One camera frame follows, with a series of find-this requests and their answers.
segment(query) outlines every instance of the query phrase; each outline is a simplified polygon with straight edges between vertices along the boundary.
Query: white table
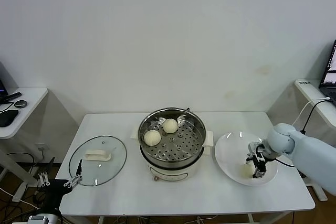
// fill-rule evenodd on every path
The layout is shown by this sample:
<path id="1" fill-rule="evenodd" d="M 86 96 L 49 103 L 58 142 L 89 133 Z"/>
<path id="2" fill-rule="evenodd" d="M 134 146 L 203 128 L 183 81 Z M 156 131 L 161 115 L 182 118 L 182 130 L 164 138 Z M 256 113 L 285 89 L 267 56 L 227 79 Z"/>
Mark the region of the white table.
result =
<path id="1" fill-rule="evenodd" d="M 320 80 L 317 79 L 299 79 L 295 81 L 295 86 L 308 101 L 326 97 L 319 90 L 319 84 Z M 311 104 L 314 106 L 317 102 L 319 101 L 314 101 Z M 336 107 L 334 104 L 322 102 L 315 109 L 329 126 L 336 129 Z"/>
<path id="2" fill-rule="evenodd" d="M 196 113 L 214 142 L 230 131 L 252 132 L 265 138 L 272 124 L 264 112 Z M 139 144 L 131 139 L 135 126 L 147 114 L 88 114 L 56 176 L 69 179 L 68 164 L 78 146 L 99 135 L 119 138 L 127 148 L 127 160 L 111 181 L 97 186 L 78 185 L 65 195 L 60 210 L 68 216 L 216 215 L 280 212 L 265 219 L 272 223 L 291 211 L 315 207 L 298 171 L 279 165 L 276 178 L 260 187 L 231 180 L 217 165 L 214 153 L 203 156 L 197 173 L 181 182 L 153 180 Z"/>
<path id="3" fill-rule="evenodd" d="M 31 113 L 39 105 L 43 97 L 48 93 L 48 89 L 46 88 L 8 88 L 7 92 L 8 94 L 21 92 L 22 96 L 11 100 L 11 102 L 15 102 L 18 100 L 26 100 L 28 102 L 28 105 L 27 107 L 22 108 L 22 109 L 17 109 L 16 107 L 14 107 L 14 105 L 12 105 L 9 108 L 9 110 L 12 110 L 12 109 L 19 110 L 19 114 L 14 119 L 11 125 L 0 128 L 0 139 L 12 138 L 17 133 L 17 131 L 25 123 L 27 118 L 31 115 Z M 3 104 L 0 106 L 0 110 L 3 110 L 7 108 L 8 106 L 9 104 Z M 5 168 L 4 171 L 0 175 L 0 178 L 2 178 L 4 174 L 7 172 L 7 170 L 9 170 L 13 174 L 15 174 L 17 177 L 22 179 L 25 183 L 28 183 L 31 185 L 36 182 L 36 180 L 33 178 L 31 174 L 26 172 L 22 167 L 20 167 L 15 161 L 13 161 L 2 150 L 0 150 L 0 165 Z"/>

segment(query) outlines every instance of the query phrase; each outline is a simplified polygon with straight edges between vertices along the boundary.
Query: laptop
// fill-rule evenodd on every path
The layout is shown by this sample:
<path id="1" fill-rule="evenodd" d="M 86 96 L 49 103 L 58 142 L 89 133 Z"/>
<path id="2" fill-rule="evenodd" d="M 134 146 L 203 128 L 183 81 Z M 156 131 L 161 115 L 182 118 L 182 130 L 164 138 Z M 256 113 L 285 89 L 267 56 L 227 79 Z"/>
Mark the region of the laptop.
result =
<path id="1" fill-rule="evenodd" d="M 327 97 L 330 97 L 333 104 L 336 105 L 336 40 L 325 68 L 323 78 L 320 82 L 319 89 Z"/>

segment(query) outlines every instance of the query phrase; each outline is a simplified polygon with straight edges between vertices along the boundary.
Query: wooden floor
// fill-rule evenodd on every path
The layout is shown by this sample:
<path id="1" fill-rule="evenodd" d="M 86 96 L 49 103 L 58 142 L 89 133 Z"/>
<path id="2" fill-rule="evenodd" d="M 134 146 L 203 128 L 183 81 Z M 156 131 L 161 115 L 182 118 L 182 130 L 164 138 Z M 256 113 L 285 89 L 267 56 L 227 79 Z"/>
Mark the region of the wooden floor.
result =
<path id="1" fill-rule="evenodd" d="M 53 168 L 49 177 L 54 178 L 57 174 L 58 169 Z M 9 193 L 14 193 L 16 188 L 19 186 L 20 180 L 14 176 L 12 173 L 7 173 L 3 180 L 0 182 L 0 187 L 6 190 Z M 283 217 L 281 220 L 277 221 L 276 224 L 336 224 L 336 197 L 327 193 L 328 201 L 321 202 L 318 201 L 314 192 L 309 188 L 315 203 L 316 207 L 311 211 L 302 211 L 288 214 Z M 29 203 L 33 204 L 32 195 L 35 190 L 29 188 L 26 190 L 24 198 Z M 6 206 L 7 202 L 10 200 L 10 196 L 6 195 L 4 192 L 0 191 L 0 224 L 20 222 L 21 218 L 12 219 L 13 217 L 19 215 L 22 212 L 33 210 L 32 206 L 20 202 L 11 203 L 10 206 Z M 254 214 L 253 218 L 255 222 L 258 222 L 264 214 Z M 202 216 L 202 218 L 211 218 L 213 216 Z M 176 216 L 176 217 L 167 217 L 167 216 L 156 216 L 151 217 L 148 220 L 147 216 L 142 218 L 137 217 L 128 217 L 127 220 L 125 217 L 121 217 L 117 220 L 116 217 L 107 217 L 105 218 L 104 224 L 184 224 L 187 221 L 195 221 L 196 216 Z M 98 223 L 98 217 L 89 217 L 92 223 Z M 204 223 L 236 223 L 236 222 L 248 222 L 247 215 L 221 215 L 217 216 L 214 219 L 204 220 Z"/>

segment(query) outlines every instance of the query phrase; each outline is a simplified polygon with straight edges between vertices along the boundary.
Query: wall outlet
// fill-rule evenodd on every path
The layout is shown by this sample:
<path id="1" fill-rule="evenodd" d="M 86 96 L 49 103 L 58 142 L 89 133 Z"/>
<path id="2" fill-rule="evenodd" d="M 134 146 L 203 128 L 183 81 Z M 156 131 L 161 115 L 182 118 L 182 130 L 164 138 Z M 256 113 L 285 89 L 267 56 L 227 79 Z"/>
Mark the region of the wall outlet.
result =
<path id="1" fill-rule="evenodd" d="M 46 151 L 49 149 L 48 145 L 46 145 L 45 143 L 35 143 L 35 146 L 38 150 Z"/>

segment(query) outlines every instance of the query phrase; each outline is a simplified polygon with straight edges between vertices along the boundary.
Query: pot handle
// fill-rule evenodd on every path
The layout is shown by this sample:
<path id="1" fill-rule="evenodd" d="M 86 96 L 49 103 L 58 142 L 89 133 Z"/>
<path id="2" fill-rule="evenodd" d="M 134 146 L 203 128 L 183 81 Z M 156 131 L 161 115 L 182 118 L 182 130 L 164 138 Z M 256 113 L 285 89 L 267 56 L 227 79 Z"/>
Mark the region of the pot handle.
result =
<path id="1" fill-rule="evenodd" d="M 203 143 L 204 152 L 203 155 L 210 155 L 211 149 L 214 147 L 214 134 L 212 131 L 206 131 L 205 141 Z"/>

